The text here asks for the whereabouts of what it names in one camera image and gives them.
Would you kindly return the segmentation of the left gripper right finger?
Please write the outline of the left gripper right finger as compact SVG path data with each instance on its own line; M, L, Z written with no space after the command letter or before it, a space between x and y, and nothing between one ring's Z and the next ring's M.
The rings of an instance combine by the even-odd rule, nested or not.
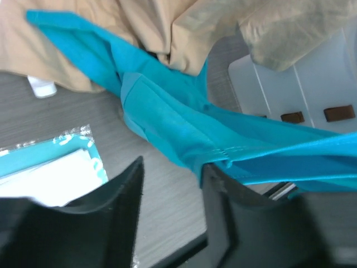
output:
M202 169L212 267L355 267L356 193L260 195L213 164Z

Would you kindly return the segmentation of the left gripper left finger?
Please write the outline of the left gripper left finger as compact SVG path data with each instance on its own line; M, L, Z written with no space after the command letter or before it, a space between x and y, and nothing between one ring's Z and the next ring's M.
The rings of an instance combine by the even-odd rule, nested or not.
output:
M1 199L2 267L131 267L143 158L64 207Z

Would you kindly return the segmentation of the teal t shirt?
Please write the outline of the teal t shirt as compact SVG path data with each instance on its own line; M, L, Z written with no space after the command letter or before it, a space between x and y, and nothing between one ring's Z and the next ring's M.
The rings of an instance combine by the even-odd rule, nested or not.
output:
M207 71L183 74L72 12L30 9L36 26L90 80L118 96L128 128L196 175L214 163L243 184L356 189L356 134L342 135L219 108Z

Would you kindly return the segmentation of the beige t shirt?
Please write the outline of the beige t shirt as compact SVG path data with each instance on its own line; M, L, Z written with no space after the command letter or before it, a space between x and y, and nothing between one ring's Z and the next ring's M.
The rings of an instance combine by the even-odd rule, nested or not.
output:
M99 92L26 20L29 9L68 11L196 75L214 44L240 31L257 64L282 71L356 15L355 1L2 1L1 70Z

